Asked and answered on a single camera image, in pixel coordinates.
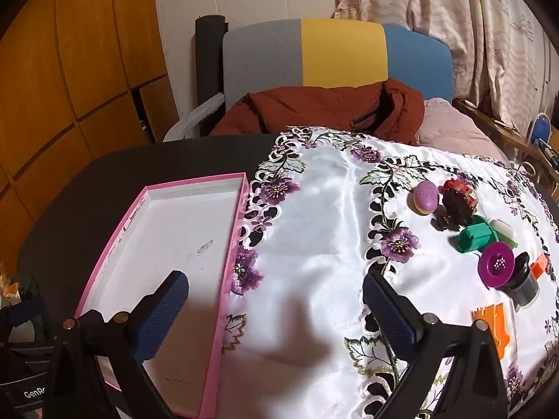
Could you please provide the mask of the orange plastic comb piece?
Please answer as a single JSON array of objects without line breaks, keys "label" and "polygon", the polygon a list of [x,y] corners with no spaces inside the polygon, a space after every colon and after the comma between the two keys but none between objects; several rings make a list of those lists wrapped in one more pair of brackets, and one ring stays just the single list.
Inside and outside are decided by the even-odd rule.
[{"label": "orange plastic comb piece", "polygon": [[491,304],[488,307],[481,307],[472,312],[473,320],[483,320],[488,324],[494,338],[498,357],[503,359],[506,348],[511,338],[507,330],[504,304]]}]

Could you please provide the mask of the black clear cylinder jar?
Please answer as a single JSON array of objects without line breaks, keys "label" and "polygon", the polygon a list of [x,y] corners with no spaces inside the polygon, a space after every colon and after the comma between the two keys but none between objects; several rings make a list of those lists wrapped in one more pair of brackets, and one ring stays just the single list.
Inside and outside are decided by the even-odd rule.
[{"label": "black clear cylinder jar", "polygon": [[513,300],[516,308],[526,307],[535,300],[539,286],[531,271],[530,257],[526,252],[515,258],[513,274],[502,289]]}]

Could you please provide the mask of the magenta funnel cup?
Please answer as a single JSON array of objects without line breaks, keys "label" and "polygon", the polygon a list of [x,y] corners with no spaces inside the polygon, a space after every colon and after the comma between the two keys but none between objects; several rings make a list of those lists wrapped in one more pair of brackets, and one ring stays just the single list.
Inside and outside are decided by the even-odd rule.
[{"label": "magenta funnel cup", "polygon": [[478,274],[487,288],[503,287],[515,270],[515,256],[511,247],[502,241],[486,246],[479,258]]}]

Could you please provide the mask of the orange linked cubes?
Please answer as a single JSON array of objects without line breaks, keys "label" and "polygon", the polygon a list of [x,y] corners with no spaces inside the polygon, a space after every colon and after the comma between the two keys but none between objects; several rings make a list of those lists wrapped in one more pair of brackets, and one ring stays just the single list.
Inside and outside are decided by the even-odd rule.
[{"label": "orange linked cubes", "polygon": [[547,265],[549,265],[549,260],[547,255],[543,253],[535,259],[535,262],[531,264],[531,273],[535,279],[539,279],[544,273],[547,272]]}]

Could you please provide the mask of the teal plastic spool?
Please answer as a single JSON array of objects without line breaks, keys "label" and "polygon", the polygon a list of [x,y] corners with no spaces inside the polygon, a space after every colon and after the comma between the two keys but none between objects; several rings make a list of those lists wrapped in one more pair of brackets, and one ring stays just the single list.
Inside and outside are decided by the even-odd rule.
[{"label": "teal plastic spool", "polygon": [[498,235],[483,216],[472,216],[471,223],[459,233],[457,246],[461,253],[482,252],[487,246],[498,242]]}]

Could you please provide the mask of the green white dispenser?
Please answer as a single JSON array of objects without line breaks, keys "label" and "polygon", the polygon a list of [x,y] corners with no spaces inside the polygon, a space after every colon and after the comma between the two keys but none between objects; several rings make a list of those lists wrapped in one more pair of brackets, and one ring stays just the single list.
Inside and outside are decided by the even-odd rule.
[{"label": "green white dispenser", "polygon": [[500,242],[506,243],[511,249],[515,249],[518,246],[515,240],[515,232],[511,225],[502,220],[491,220],[489,225],[496,233],[496,237]]}]

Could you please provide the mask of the pink shallow box tray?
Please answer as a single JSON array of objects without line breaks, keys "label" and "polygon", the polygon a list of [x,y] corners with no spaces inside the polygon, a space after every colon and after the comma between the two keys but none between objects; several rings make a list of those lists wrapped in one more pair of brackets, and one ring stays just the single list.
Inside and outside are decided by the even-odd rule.
[{"label": "pink shallow box tray", "polygon": [[212,418],[248,183],[242,173],[145,187],[107,242],[75,314],[130,312],[172,271],[189,295],[144,368],[178,416]]}]

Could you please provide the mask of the white floral embroidered tablecloth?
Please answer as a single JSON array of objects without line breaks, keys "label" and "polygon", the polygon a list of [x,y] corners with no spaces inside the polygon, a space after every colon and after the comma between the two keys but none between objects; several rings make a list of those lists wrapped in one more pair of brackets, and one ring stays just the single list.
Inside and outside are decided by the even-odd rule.
[{"label": "white floral embroidered tablecloth", "polygon": [[[462,180],[485,220],[511,226],[517,252],[544,256],[538,294],[517,307],[409,205],[423,180]],[[489,157],[410,147],[325,128],[276,140],[250,185],[225,327],[221,418],[370,418],[406,362],[367,320],[364,277],[381,271],[421,312],[468,325],[499,306],[509,413],[558,371],[558,229],[535,185]]]}]

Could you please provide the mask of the wooden side table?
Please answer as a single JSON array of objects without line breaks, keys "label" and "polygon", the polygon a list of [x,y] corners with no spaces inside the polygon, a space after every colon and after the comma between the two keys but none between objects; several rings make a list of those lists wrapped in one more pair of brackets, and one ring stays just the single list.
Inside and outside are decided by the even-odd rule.
[{"label": "wooden side table", "polygon": [[535,178],[543,181],[544,189],[556,203],[558,202],[558,172],[553,169],[537,145],[530,144],[525,137],[499,125],[497,120],[486,116],[464,100],[453,100],[452,104],[457,110],[472,118],[475,125],[488,134],[495,144],[503,150],[512,149],[515,158],[519,158],[518,164],[532,163],[535,166]]}]

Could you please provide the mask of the pink quilted blanket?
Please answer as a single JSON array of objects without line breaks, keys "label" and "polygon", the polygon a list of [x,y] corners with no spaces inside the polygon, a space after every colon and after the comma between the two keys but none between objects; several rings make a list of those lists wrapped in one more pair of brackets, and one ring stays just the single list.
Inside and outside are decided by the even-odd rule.
[{"label": "pink quilted blanket", "polygon": [[423,123],[416,132],[416,142],[420,146],[508,162],[502,150],[475,125],[473,119],[447,100],[434,97],[425,100],[423,106]]}]

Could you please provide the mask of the blue folding chair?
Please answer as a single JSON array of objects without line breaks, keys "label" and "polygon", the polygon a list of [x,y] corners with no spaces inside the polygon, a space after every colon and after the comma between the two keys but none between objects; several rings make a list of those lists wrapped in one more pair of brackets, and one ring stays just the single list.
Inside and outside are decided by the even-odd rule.
[{"label": "blue folding chair", "polygon": [[539,112],[531,119],[527,140],[530,144],[537,144],[539,140],[547,143],[551,139],[551,120],[544,113]]}]

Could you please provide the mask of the rust red jacket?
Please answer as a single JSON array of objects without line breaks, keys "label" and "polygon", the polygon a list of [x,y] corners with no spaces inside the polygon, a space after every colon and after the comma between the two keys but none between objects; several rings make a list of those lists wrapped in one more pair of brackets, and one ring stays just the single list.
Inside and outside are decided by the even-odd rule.
[{"label": "rust red jacket", "polygon": [[245,95],[210,134],[273,134],[290,126],[326,127],[413,145],[423,116],[422,94],[394,79],[359,87],[289,86]]}]

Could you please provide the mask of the patterned beige curtain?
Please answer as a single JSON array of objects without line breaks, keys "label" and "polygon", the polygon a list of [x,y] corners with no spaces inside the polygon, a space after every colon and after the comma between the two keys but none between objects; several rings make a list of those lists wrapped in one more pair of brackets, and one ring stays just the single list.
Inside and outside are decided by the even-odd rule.
[{"label": "patterned beige curtain", "polygon": [[551,41],[524,0],[337,0],[337,18],[396,25],[448,46],[453,96],[522,135],[546,107]]}]

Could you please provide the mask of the grey yellow blue chair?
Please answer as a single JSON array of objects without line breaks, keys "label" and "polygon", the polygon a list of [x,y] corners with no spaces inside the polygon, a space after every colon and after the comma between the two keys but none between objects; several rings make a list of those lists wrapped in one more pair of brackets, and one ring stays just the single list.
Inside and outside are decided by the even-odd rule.
[{"label": "grey yellow blue chair", "polygon": [[285,86],[358,87],[395,79],[423,98],[452,100],[446,44],[395,25],[304,18],[229,28],[222,15],[195,22],[198,106],[180,116],[166,141],[183,139],[248,93]]}]

